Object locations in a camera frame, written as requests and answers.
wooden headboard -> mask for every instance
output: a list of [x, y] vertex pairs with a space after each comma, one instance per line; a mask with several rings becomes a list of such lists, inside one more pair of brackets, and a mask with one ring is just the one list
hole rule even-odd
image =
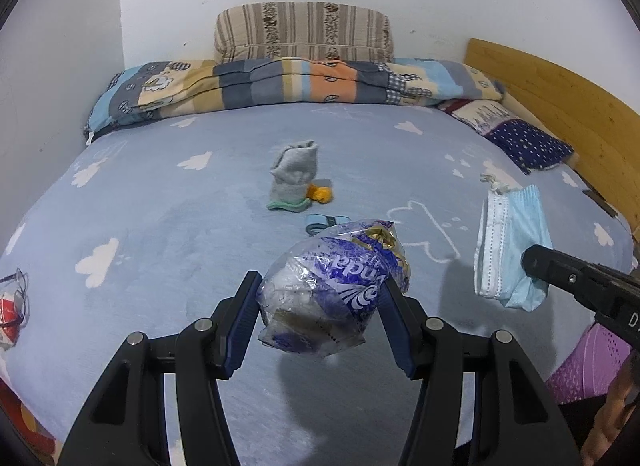
[[465, 64], [509, 93], [580, 155], [576, 171], [626, 217], [640, 240], [640, 115], [566, 68], [483, 40], [469, 40]]

purple fabric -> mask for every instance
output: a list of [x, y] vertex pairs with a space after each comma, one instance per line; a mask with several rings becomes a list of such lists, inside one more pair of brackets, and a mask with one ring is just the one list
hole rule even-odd
[[631, 348], [602, 325], [591, 326], [574, 352], [546, 381], [556, 402], [564, 404], [607, 393]]

folded quilt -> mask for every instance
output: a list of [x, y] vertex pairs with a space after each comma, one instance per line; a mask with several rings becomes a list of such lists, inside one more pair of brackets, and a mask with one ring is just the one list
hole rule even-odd
[[478, 70], [446, 62], [441, 70], [372, 62], [265, 58], [152, 62], [117, 74], [89, 117], [90, 137], [122, 126], [191, 113], [284, 102], [430, 106], [445, 99], [499, 100]]

plastic bag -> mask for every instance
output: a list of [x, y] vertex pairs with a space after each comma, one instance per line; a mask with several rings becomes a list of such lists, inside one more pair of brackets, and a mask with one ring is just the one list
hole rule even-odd
[[391, 276], [405, 293], [410, 273], [393, 222], [329, 227], [294, 245], [269, 269], [257, 292], [266, 326], [258, 338], [318, 358], [360, 345], [380, 285]]

navy dotted cushion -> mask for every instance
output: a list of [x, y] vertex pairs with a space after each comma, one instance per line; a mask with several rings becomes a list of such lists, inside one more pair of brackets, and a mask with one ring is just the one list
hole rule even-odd
[[531, 169], [555, 166], [574, 152], [566, 142], [522, 119], [505, 121], [484, 137], [500, 147], [526, 175], [531, 173]]

